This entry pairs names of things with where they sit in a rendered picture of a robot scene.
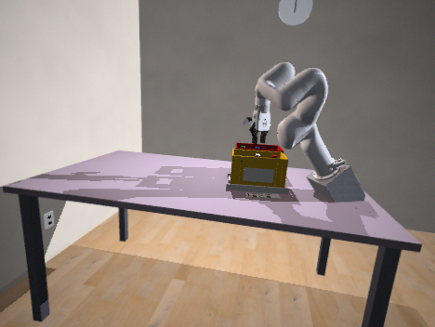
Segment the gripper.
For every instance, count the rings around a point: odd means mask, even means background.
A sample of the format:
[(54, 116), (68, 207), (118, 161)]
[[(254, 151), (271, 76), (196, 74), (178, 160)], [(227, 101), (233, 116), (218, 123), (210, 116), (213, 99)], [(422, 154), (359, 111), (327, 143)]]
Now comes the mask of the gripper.
[(265, 143), (266, 135), (269, 132), (268, 130), (270, 130), (270, 112), (254, 111), (252, 126), (250, 127), (250, 132), (253, 136), (252, 143), (257, 144), (258, 131), (261, 131), (261, 135), (262, 135), (260, 136), (260, 143)]

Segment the white paper pick list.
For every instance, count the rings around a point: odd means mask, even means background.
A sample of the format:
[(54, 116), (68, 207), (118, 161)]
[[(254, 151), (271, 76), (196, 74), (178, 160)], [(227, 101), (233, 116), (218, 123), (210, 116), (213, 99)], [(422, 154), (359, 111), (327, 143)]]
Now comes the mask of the white paper pick list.
[(281, 199), (278, 194), (267, 194), (267, 193), (246, 193), (247, 197), (258, 197), (258, 198), (277, 198)]

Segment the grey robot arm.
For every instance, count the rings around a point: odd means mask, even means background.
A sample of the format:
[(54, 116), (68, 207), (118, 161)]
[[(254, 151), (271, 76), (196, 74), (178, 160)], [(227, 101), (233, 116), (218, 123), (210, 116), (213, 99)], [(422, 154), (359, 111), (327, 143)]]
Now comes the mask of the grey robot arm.
[[(297, 111), (279, 123), (278, 141), (282, 147), (290, 150), (302, 140), (301, 149), (314, 170), (313, 176), (317, 180), (327, 180), (336, 176), (340, 165), (346, 163), (345, 160), (334, 160), (330, 156), (315, 124), (327, 98), (327, 81), (317, 68), (294, 75), (295, 69), (288, 62), (279, 63), (262, 75), (255, 89), (258, 96), (255, 111), (269, 111), (270, 102), (283, 111), (290, 111), (297, 105)], [(305, 100), (300, 103), (302, 99)]]

